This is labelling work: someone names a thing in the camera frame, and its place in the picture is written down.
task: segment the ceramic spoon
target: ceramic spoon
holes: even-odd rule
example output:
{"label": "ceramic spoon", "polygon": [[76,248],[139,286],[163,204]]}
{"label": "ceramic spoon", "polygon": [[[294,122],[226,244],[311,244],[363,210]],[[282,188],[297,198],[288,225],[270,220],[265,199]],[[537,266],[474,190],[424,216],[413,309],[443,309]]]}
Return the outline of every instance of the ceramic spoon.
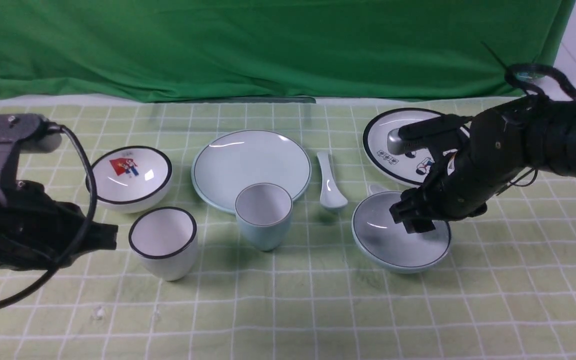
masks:
{"label": "ceramic spoon", "polygon": [[338,212],[348,205],[348,199],[339,191],[332,176],[329,154],[320,151],[317,153],[317,159],[321,168],[321,196],[319,197],[319,202],[326,210]]}

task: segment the black rim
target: black rim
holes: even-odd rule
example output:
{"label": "black rim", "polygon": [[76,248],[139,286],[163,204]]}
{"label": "black rim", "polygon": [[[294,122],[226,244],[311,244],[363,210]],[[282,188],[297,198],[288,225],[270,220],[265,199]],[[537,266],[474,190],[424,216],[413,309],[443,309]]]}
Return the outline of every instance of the black rim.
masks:
{"label": "black rim", "polygon": [[[389,192],[397,192],[397,193],[402,193],[401,191],[389,191]],[[366,200],[372,198],[372,196],[378,195],[378,194],[382,194],[382,193],[376,193],[376,194],[372,194],[371,196],[368,196],[367,198],[364,198],[363,201],[361,201],[359,203],[359,205],[357,205],[357,209],[359,209],[359,207],[361,207],[361,205],[363,203],[366,202]],[[439,259],[443,259],[444,256],[446,256],[446,254],[448,253],[448,251],[450,251],[450,244],[453,241],[453,231],[450,228],[450,223],[448,223],[448,221],[437,221],[437,223],[445,223],[446,225],[446,229],[448,230],[448,244],[446,244],[446,249],[441,253],[441,255],[439,255],[435,260],[432,260],[431,262],[428,262],[427,264],[423,264],[423,265],[417,265],[417,266],[405,266],[405,265],[398,265],[398,264],[393,264],[391,262],[388,262],[387,260],[382,259],[381,257],[379,257],[378,255],[376,255],[374,252],[370,251],[363,242],[359,241],[361,243],[362,248],[364,248],[366,251],[368,251],[368,253],[370,253],[370,255],[374,256],[375,259],[380,260],[380,262],[384,262],[386,264],[390,264],[393,266],[396,266],[398,268],[405,268],[405,269],[418,269],[418,268],[423,268],[423,267],[427,267],[429,265],[432,265],[434,263],[437,262],[437,260]],[[355,224],[355,216],[352,216],[352,226],[356,229],[357,228],[357,224]]]}
{"label": "black rim", "polygon": [[[178,212],[182,212],[182,213],[188,215],[188,217],[190,218],[190,222],[192,223],[192,235],[190,235],[190,240],[188,240],[187,243],[185,243],[183,246],[181,246],[180,249],[178,249],[174,252],[168,253],[167,255],[148,255],[148,253],[144,253],[141,250],[139,250],[137,248],[137,246],[135,246],[135,244],[133,243],[133,231],[135,230],[135,227],[137,226],[137,224],[139,224],[139,221],[141,221],[141,219],[143,219],[144,217],[146,217],[146,216],[148,216],[154,212],[158,212],[160,210],[176,210]],[[130,231],[128,232],[128,244],[130,244],[130,248],[132,250],[134,250],[135,253],[143,256],[146,259],[162,260],[162,259],[171,258],[171,257],[181,253],[182,251],[186,250],[186,248],[188,248],[190,246],[190,244],[192,244],[195,241],[196,236],[197,236],[197,221],[195,221],[195,218],[193,217],[192,214],[190,214],[190,212],[187,212],[184,209],[180,209],[179,207],[165,206],[165,207],[159,207],[157,209],[149,210],[146,213],[139,216],[137,218],[137,220],[135,220],[135,222],[132,224],[132,226],[130,226]]]}
{"label": "black rim", "polygon": [[[102,161],[103,159],[109,157],[112,154],[116,154],[119,153],[120,151],[124,151],[124,150],[128,150],[128,149],[146,149],[146,150],[152,150],[155,153],[157,153],[158,155],[160,155],[162,158],[164,158],[164,160],[166,160],[166,166],[167,166],[167,174],[166,174],[166,178],[164,180],[164,182],[161,183],[161,185],[159,185],[159,187],[157,187],[157,189],[155,189],[155,191],[147,194],[146,196],[142,196],[140,198],[137,198],[135,200],[128,200],[128,201],[116,201],[116,200],[108,200],[107,198],[103,198],[102,196],[97,196],[99,200],[103,201],[104,203],[108,203],[108,204],[112,204],[112,205],[128,205],[128,204],[134,204],[134,203],[139,203],[140,201],[146,200],[148,198],[150,198],[151,196],[157,194],[161,189],[164,189],[164,187],[166,186],[166,184],[168,184],[168,182],[170,181],[170,178],[172,177],[172,162],[170,161],[169,157],[166,156],[165,153],[157,150],[156,148],[150,147],[150,146],[141,146],[141,145],[135,145],[135,146],[124,146],[121,148],[117,148],[116,150],[112,150],[110,152],[106,152],[104,153],[101,157],[99,157],[97,160],[95,160],[92,164],[92,169],[94,170],[95,167],[97,166],[97,164],[99,164],[100,161]],[[88,186],[88,182],[86,181],[86,189],[87,191],[90,191],[89,186]]]}
{"label": "black rim", "polygon": [[[379,161],[377,161],[377,158],[373,155],[373,152],[371,151],[370,146],[368,144],[368,134],[370,133],[370,130],[373,129],[373,126],[375,126],[375,124],[379,120],[381,120],[383,117],[389,116],[391,114],[397,114],[400,112],[425,112],[425,113],[435,114],[437,116],[445,115],[439,111],[429,110],[429,109],[421,109],[419,107],[402,107],[401,109],[392,109],[392,110],[388,110],[386,112],[382,112],[382,113],[378,114],[375,118],[370,120],[368,125],[366,125],[365,129],[363,130],[363,152],[366,153],[366,155],[368,155],[368,159],[370,159],[370,161],[373,164],[375,164],[375,166],[377,166],[377,168],[379,168],[384,173],[388,174],[389,176],[391,176],[395,179],[401,180],[402,182],[419,186],[422,184],[421,182],[414,181],[414,180],[411,180],[409,178],[399,176],[396,173],[393,173],[392,171],[388,170],[382,164],[380,164]],[[466,134],[469,134],[468,127],[462,126],[462,129],[466,130]]]}

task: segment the red cartoon figure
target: red cartoon figure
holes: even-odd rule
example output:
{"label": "red cartoon figure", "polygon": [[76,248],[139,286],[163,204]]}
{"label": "red cartoon figure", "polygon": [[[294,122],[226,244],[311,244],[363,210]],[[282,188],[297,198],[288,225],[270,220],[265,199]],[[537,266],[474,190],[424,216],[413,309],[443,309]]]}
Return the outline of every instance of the red cartoon figure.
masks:
{"label": "red cartoon figure", "polygon": [[133,159],[127,157],[119,157],[118,159],[110,160],[110,165],[114,169],[114,172],[117,174],[117,176],[121,176],[122,174],[128,174],[129,178],[132,178],[131,174],[134,176],[139,176],[139,172],[137,171],[137,164]]}
{"label": "red cartoon figure", "polygon": [[430,167],[433,166],[434,162],[430,157],[426,157],[423,161],[419,162],[416,166],[416,173],[419,175],[426,175],[430,171]]}

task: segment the tableware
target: tableware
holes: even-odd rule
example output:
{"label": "tableware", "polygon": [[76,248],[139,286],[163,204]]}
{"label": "tableware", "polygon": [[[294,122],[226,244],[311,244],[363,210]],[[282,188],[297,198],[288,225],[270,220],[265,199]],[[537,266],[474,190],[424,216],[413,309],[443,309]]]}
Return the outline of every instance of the tableware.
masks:
{"label": "tableware", "polygon": [[368,185],[368,193],[371,195],[379,194],[379,193],[383,193],[383,192],[388,192],[388,191],[390,191],[390,190],[386,189],[386,187],[383,187],[382,185],[379,185],[379,184]]}
{"label": "tableware", "polygon": [[263,182],[243,189],[235,199],[241,234],[255,248],[277,248],[290,229],[293,199],[283,187]]}
{"label": "tableware", "polygon": [[311,161],[292,139],[269,130],[240,130],[210,142],[194,158],[192,186],[212,207],[235,214],[235,200],[257,183],[299,198],[311,180]]}
{"label": "tableware", "polygon": [[92,168],[99,205],[115,212],[142,212],[170,190],[172,163],[156,148],[117,148],[99,157]]}
{"label": "tableware", "polygon": [[331,212],[338,212],[348,205],[348,199],[339,191],[330,166],[329,153],[320,151],[317,159],[321,168],[321,195],[319,202]]}
{"label": "tableware", "polygon": [[153,209],[132,224],[128,243],[152,275],[179,280],[197,260],[197,222],[178,207]]}
{"label": "tableware", "polygon": [[395,223],[389,208],[402,196],[399,191],[371,194],[352,213],[350,227],[359,250],[380,267],[411,274],[432,268],[450,250],[452,234],[445,221],[434,221],[435,230],[409,234]]}
{"label": "tableware", "polygon": [[[430,168],[435,163],[427,148],[407,152],[403,155],[393,155],[388,151],[388,134],[404,125],[417,123],[441,116],[441,112],[406,107],[383,112],[373,118],[363,130],[363,150],[370,162],[384,175],[408,187],[418,187],[424,182]],[[469,132],[466,127],[461,128],[464,136]]]}

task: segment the bowl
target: bowl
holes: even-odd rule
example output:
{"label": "bowl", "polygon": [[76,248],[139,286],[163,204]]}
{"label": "bowl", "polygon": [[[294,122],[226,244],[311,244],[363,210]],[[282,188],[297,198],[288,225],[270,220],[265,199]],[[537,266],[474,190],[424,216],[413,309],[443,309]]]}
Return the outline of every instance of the bowl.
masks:
{"label": "bowl", "polygon": [[99,157],[92,170],[99,205],[114,212],[148,210],[170,191],[172,163],[156,148],[117,148]]}
{"label": "bowl", "polygon": [[407,233],[389,211],[401,198],[400,191],[368,196],[354,209],[350,227],[355,244],[368,259],[391,272],[413,274],[434,267],[446,257],[452,234],[446,221],[434,221],[435,230],[429,232]]}
{"label": "bowl", "polygon": [[179,280],[197,260],[197,222],[178,207],[150,210],[132,224],[128,243],[152,275],[165,281]]}

